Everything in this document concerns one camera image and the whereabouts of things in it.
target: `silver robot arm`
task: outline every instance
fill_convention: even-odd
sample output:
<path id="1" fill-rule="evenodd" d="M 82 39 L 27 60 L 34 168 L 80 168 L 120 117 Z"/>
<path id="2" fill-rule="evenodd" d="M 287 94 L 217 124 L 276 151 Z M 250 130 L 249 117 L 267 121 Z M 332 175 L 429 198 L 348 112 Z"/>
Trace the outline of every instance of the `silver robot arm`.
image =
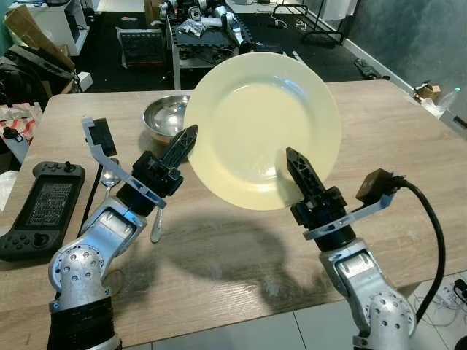
<path id="1" fill-rule="evenodd" d="M 177 167 L 191 151 L 198 126 L 180 131 L 161 157 L 145 152 L 127 174 L 107 156 L 116 155 L 105 120 L 84 119 L 94 158 L 125 182 L 84 222 L 77 239 L 60 248 L 49 264 L 57 291 L 50 303 L 49 350 L 121 349 L 113 327 L 110 288 L 102 284 L 114 257 L 124 253 L 146 226 L 146 216 L 182 184 Z"/>
<path id="2" fill-rule="evenodd" d="M 306 240 L 315 240 L 320 261 L 334 287 L 346 298 L 359 329 L 354 349 L 409 350 L 415 331 L 412 307 L 384 278 L 366 243 L 356 238 L 350 224 L 387 208 L 398 188 L 395 175 L 379 169 L 369 174 L 358 191 L 363 206 L 349 214 L 337 187 L 325 189 L 309 161 L 287 149 L 287 167 L 304 199 L 293 205 L 296 221 L 308 231 Z"/>

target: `white plate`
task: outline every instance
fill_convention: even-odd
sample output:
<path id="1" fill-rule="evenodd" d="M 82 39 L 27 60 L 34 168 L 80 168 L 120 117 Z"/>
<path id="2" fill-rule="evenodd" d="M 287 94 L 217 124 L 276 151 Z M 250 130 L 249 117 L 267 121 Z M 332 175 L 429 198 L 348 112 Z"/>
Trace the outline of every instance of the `white plate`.
<path id="1" fill-rule="evenodd" d="M 324 180 L 341 141 L 336 102 L 307 66 L 274 53 L 231 58 L 198 84 L 185 127 L 198 124 L 188 159 L 217 196 L 246 209 L 272 210 L 303 196 L 287 171 L 292 147 Z"/>

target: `device screen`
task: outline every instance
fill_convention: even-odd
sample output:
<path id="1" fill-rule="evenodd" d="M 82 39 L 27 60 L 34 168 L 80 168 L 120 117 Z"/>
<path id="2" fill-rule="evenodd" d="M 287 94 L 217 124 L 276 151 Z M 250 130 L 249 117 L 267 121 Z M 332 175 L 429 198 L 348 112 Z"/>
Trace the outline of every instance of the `device screen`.
<path id="1" fill-rule="evenodd" d="M 63 225 L 66 210 L 78 178 L 40 177 L 15 223 L 17 230 L 57 230 Z"/>

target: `metal bowl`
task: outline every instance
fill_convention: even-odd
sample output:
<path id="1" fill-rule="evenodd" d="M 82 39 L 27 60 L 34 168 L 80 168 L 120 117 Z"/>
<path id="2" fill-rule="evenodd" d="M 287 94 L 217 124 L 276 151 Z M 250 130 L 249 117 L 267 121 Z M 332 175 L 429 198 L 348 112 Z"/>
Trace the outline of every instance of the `metal bowl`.
<path id="1" fill-rule="evenodd" d="M 183 117 L 190 96 L 166 96 L 152 102 L 143 113 L 143 122 L 151 136 L 169 143 L 183 129 Z"/>

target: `metal spoon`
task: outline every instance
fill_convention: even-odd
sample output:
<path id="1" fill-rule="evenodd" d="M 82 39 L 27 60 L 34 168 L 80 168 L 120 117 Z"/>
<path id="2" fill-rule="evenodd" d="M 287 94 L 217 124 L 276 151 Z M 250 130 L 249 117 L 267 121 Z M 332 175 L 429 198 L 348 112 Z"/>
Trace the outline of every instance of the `metal spoon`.
<path id="1" fill-rule="evenodd" d="M 112 157 L 110 158 L 114 163 L 116 164 L 120 164 L 120 162 L 118 161 L 117 158 L 115 157 Z M 105 198 L 108 198 L 109 195 L 110 195 L 110 190 L 112 189 L 112 187 L 114 187 L 116 184 L 118 184 L 120 182 L 120 179 L 117 178 L 114 173 L 107 169 L 107 168 L 104 168 L 104 170 L 102 171 L 102 175 L 101 175 L 101 183 L 104 185 L 104 186 L 107 186 L 107 191 L 105 192 Z"/>
<path id="2" fill-rule="evenodd" d="M 161 239 L 162 234 L 162 209 L 158 208 L 157 213 L 155 213 L 154 225 L 151 230 L 151 242 L 158 243 Z"/>

